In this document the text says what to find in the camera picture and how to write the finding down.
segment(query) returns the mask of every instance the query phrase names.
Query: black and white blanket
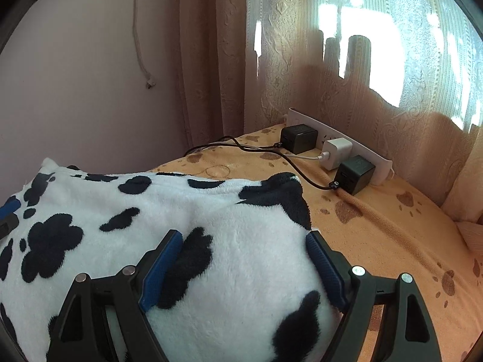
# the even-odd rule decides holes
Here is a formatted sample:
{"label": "black and white blanket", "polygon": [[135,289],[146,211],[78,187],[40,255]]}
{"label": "black and white blanket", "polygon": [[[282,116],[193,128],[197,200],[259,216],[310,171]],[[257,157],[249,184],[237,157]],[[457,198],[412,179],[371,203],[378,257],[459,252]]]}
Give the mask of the black and white blanket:
{"label": "black and white blanket", "polygon": [[147,317],[171,362],[318,362],[339,323],[305,251],[310,214],[291,173],[105,176],[46,159],[14,197],[19,225],[0,240],[0,314],[30,362],[45,361],[76,274],[135,265],[169,229],[184,245]]}

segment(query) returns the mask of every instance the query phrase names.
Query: bed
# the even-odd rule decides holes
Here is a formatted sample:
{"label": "bed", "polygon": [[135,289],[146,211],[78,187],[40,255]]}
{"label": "bed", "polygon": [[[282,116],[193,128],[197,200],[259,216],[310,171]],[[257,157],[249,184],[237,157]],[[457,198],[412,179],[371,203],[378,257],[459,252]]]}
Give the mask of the bed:
{"label": "bed", "polygon": [[[284,125],[244,135],[240,143],[267,146],[279,141]],[[306,153],[317,155],[317,150]],[[296,164],[312,180],[328,184],[326,173],[313,160]],[[182,172],[211,179],[267,179],[294,172],[272,153],[245,153],[238,148],[210,147],[173,160],[156,172]],[[411,273],[422,292],[438,335],[444,362],[460,362],[483,329],[483,257],[470,252],[455,223],[409,183],[394,176],[380,186],[368,186],[356,196],[321,191],[302,180],[312,226],[332,249],[352,265],[373,275],[397,278]],[[377,338],[382,307],[376,306],[360,361],[369,361]]]}

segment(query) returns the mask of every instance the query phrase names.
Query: silver screw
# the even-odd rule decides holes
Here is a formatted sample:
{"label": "silver screw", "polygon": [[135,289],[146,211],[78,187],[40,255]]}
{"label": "silver screw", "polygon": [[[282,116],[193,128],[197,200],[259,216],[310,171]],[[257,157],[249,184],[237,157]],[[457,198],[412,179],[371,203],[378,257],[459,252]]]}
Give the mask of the silver screw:
{"label": "silver screw", "polygon": [[356,265],[355,267],[352,267],[352,273],[357,276],[363,276],[366,273],[366,270],[363,267]]}
{"label": "silver screw", "polygon": [[75,281],[77,283],[82,283],[84,282],[86,279],[88,278],[88,276],[86,274],[78,274],[76,277],[75,277]]}
{"label": "silver screw", "polygon": [[132,275],[134,272],[136,272],[136,267],[133,265],[128,265],[122,269],[122,273],[126,276]]}
{"label": "silver screw", "polygon": [[402,274],[401,275],[401,279],[402,279],[402,281],[404,281],[406,283],[411,283],[412,282],[412,276],[409,275],[409,274]]}

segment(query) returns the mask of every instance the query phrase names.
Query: white power strip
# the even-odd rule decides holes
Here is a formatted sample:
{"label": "white power strip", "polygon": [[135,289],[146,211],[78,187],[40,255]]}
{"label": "white power strip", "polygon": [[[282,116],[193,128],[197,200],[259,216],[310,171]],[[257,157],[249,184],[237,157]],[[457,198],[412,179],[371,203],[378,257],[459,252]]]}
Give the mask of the white power strip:
{"label": "white power strip", "polygon": [[317,121],[311,117],[306,116],[293,108],[288,110],[287,115],[287,126],[294,126],[299,124],[305,124],[310,126],[310,128],[315,129],[318,131],[319,135],[317,136],[317,144],[316,147],[322,149],[325,140],[332,140],[338,138],[344,138],[349,140],[352,143],[352,151],[350,156],[360,155],[366,158],[369,162],[371,162],[376,169],[374,170],[373,177],[370,179],[370,183],[373,185],[381,185],[387,177],[391,174],[394,174],[392,169],[392,160],[387,160],[380,155],[376,154],[374,151],[371,151],[369,148],[364,147],[362,144],[358,143],[354,139],[344,135],[343,133],[336,131],[334,128],[331,128],[324,123]]}

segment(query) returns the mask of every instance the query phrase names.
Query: white charger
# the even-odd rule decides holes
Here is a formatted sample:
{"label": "white charger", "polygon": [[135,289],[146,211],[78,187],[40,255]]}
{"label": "white charger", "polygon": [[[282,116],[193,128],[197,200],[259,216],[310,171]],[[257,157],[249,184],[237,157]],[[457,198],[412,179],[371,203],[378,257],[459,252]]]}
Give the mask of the white charger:
{"label": "white charger", "polygon": [[352,151],[352,142],[344,138],[324,141],[319,164],[325,170],[333,170],[348,159]]}

